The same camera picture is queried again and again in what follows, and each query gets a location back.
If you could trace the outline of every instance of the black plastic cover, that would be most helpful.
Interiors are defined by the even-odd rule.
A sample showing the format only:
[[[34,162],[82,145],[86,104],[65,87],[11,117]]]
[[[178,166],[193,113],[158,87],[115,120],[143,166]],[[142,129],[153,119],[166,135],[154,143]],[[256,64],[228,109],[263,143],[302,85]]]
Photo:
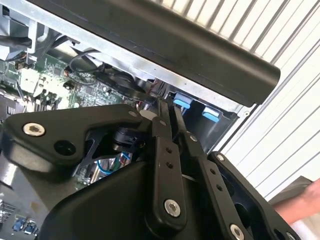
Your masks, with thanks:
[[[262,104],[280,70],[149,0],[28,0],[247,107]]]

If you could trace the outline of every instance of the metal frame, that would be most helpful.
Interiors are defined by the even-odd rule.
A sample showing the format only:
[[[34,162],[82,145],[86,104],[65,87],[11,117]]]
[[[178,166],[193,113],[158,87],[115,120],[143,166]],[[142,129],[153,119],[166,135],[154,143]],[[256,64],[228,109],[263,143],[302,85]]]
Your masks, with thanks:
[[[235,112],[241,106],[227,97],[88,32],[30,2],[0,0],[0,4],[228,112]]]

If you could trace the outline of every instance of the green circuit board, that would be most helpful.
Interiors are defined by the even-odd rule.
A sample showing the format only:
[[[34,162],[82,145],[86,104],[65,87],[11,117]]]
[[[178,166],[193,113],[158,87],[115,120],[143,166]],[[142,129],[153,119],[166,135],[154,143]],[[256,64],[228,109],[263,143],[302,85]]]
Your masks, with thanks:
[[[56,94],[61,99],[58,109],[82,108],[91,106],[104,106],[112,104],[129,104],[135,106],[136,102],[118,94],[110,92],[110,88],[101,82],[92,85],[74,83],[73,89],[66,89],[64,84],[70,78],[64,75],[68,65],[50,55],[46,55],[29,69],[17,70],[14,62],[0,63],[0,79],[2,85],[11,87],[18,82],[21,89],[30,95],[36,95],[39,91],[47,91]],[[86,79],[93,76],[90,73],[83,75]]]

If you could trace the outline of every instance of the metal panel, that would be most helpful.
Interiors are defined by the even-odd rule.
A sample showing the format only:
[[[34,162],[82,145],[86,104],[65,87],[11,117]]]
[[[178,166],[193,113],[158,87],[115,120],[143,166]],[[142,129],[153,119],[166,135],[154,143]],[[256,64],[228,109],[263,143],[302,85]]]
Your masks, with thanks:
[[[267,200],[300,175],[319,178],[320,0],[162,4],[281,69],[278,87],[222,150],[240,172]]]

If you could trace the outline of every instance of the black cable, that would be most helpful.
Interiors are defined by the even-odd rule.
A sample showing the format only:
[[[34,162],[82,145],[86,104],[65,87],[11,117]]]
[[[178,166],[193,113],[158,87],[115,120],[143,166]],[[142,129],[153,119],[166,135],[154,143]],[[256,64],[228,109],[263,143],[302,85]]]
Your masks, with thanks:
[[[82,57],[88,55],[88,54],[92,54],[92,53],[100,53],[98,50],[95,50],[95,49],[91,49],[91,50],[87,50],[87,51],[84,51],[80,54],[78,54],[77,56],[75,56],[74,58],[71,59],[70,63],[69,63],[69,67],[70,69],[75,72],[75,73],[78,73],[78,74],[84,74],[84,73],[94,73],[96,71],[99,70],[99,67],[95,67],[93,69],[90,69],[90,70],[85,70],[85,71],[79,71],[77,70],[76,68],[72,67],[72,64],[78,60],[78,59],[81,59]]]
[[[26,50],[30,48],[32,45],[32,40],[25,37],[17,37],[17,36],[1,36],[0,35],[0,46],[14,48],[18,50]]]
[[[0,62],[9,63],[9,62],[21,61],[21,60],[23,60],[26,56],[27,56],[27,54],[26,54],[25,52],[21,52],[21,53],[17,54],[16,56],[14,56],[13,58],[10,58],[10,59],[7,59],[7,60],[1,60],[1,59],[0,59]]]
[[[61,44],[65,43],[66,41],[68,41],[68,37],[67,36],[62,36],[60,38],[58,38],[51,46],[52,49],[55,49],[56,47],[60,46]]]

